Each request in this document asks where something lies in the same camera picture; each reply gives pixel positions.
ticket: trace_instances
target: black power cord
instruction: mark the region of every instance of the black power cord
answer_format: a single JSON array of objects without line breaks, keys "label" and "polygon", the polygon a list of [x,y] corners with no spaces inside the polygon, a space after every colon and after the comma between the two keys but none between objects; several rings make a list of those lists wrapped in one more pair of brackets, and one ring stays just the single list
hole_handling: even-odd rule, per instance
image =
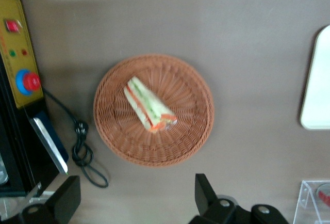
[{"label": "black power cord", "polygon": [[[109,182],[107,178],[100,173],[98,170],[96,170],[94,167],[92,167],[90,164],[92,163],[94,159],[94,153],[92,149],[85,143],[86,137],[87,137],[87,132],[88,132],[88,124],[84,121],[77,120],[75,116],[72,114],[69,109],[62,104],[56,97],[54,97],[49,91],[47,91],[45,88],[42,88],[43,92],[50,97],[55,103],[57,103],[60,107],[64,109],[64,111],[70,116],[74,123],[74,129],[77,134],[77,142],[76,144],[72,147],[72,160],[74,163],[79,166],[85,175],[85,177],[88,179],[89,182],[91,182],[93,185],[99,188],[106,188],[109,186]],[[79,156],[79,152],[81,149],[85,149],[85,155],[83,157]],[[95,174],[97,174],[100,178],[103,179],[104,184],[99,184],[92,180],[90,176],[86,172],[86,168],[89,168],[91,171],[93,171]]]}]

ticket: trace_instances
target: control panel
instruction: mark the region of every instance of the control panel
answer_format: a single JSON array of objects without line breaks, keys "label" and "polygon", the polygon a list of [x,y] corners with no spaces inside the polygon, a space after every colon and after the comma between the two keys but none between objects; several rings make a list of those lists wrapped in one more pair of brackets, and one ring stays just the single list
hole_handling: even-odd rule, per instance
[{"label": "control panel", "polygon": [[16,107],[43,98],[21,0],[0,0],[0,54]]}]

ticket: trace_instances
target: brown basket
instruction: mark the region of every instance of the brown basket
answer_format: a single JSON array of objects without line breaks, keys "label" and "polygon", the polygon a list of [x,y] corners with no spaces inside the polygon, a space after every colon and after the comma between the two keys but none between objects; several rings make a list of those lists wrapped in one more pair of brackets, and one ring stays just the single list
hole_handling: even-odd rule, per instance
[{"label": "brown basket", "polygon": [[[148,132],[124,95],[138,77],[173,110],[178,123],[167,131]],[[94,119],[105,142],[120,157],[144,166],[161,167],[191,157],[209,136],[214,120],[211,92],[187,63],[168,55],[149,54],[118,63],[100,82]]]}]

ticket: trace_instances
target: bolt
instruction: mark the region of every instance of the bolt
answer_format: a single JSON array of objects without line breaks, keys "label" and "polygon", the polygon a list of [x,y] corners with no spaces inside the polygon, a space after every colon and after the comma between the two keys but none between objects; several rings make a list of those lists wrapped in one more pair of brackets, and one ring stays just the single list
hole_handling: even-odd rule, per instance
[{"label": "bolt", "polygon": [[269,214],[269,209],[266,208],[265,206],[259,206],[259,211],[262,212],[263,214]]},{"label": "bolt", "polygon": [[220,204],[223,207],[229,207],[230,206],[230,203],[227,200],[221,200],[220,201]]},{"label": "bolt", "polygon": [[33,213],[35,213],[36,211],[38,211],[38,207],[35,207],[35,206],[33,206],[33,207],[31,207],[31,208],[29,208],[29,210],[27,211],[29,214],[33,214]]}]

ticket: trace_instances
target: green light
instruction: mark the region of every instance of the green light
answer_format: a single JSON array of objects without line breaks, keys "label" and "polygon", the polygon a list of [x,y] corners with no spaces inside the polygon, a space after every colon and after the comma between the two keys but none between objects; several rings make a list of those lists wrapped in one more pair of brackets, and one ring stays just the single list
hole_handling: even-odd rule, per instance
[{"label": "green light", "polygon": [[10,54],[11,57],[15,57],[16,56],[16,53],[15,53],[14,50],[10,50],[9,51],[9,54]]}]

